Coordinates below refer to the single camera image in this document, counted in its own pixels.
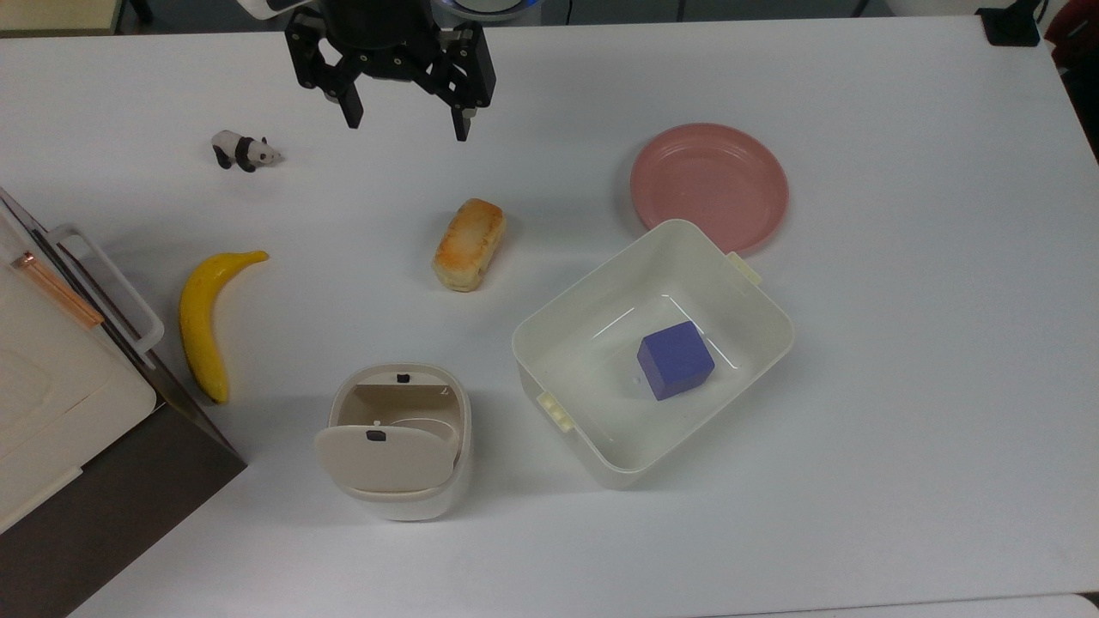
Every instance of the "purple block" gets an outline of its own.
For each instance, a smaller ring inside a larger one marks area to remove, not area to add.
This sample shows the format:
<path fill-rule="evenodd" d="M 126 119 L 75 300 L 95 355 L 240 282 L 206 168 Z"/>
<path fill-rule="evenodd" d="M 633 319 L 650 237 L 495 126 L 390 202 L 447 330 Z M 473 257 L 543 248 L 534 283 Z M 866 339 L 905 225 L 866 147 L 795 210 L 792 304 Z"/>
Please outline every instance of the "purple block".
<path fill-rule="evenodd" d="M 690 321 L 642 339 L 637 362 L 657 401 L 699 386 L 713 371 L 710 351 Z"/>

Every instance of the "bread roll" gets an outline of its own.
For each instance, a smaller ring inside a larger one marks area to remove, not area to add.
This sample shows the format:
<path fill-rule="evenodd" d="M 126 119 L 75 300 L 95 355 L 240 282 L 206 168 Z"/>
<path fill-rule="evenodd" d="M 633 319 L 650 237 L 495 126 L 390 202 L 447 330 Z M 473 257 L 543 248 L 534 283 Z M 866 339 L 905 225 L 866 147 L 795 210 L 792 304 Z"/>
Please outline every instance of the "bread roll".
<path fill-rule="evenodd" d="M 479 199 L 462 205 L 435 251 L 435 276 L 453 290 L 477 289 L 507 228 L 498 207 Z"/>

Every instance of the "pink plate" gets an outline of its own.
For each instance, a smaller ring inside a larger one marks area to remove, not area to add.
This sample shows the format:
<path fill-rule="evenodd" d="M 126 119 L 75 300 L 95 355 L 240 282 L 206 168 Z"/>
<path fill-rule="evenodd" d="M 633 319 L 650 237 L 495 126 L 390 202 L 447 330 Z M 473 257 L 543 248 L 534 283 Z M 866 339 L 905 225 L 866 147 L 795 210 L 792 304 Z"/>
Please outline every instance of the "pink plate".
<path fill-rule="evenodd" d="M 630 192 L 650 230 L 686 219 L 725 253 L 763 244 L 790 201 L 775 155 L 721 124 L 684 124 L 654 137 L 633 163 Z"/>

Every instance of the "yellow banana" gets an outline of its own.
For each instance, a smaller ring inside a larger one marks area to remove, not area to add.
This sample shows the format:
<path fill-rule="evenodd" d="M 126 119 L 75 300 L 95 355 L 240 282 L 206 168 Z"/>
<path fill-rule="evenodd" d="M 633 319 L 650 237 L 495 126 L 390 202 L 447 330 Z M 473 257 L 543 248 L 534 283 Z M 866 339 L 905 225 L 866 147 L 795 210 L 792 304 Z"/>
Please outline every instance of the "yellow banana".
<path fill-rule="evenodd" d="M 179 295 L 179 335 L 191 374 L 218 404 L 229 400 L 229 378 L 213 338 L 213 304 L 237 273 L 267 260 L 267 253 L 219 253 L 207 257 L 187 278 Z"/>

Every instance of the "panda figurine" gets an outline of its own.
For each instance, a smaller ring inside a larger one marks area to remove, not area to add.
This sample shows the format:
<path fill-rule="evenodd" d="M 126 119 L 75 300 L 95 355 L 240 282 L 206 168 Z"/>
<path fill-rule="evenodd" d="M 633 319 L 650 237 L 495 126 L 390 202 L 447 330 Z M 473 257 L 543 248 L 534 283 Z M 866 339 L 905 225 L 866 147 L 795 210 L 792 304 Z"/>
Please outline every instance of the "panda figurine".
<path fill-rule="evenodd" d="M 282 155 L 267 145 L 267 137 L 257 142 L 232 131 L 219 131 L 210 143 L 218 157 L 218 165 L 224 169 L 233 167 L 233 162 L 236 162 L 241 169 L 252 173 L 257 165 L 274 165 L 282 161 Z"/>

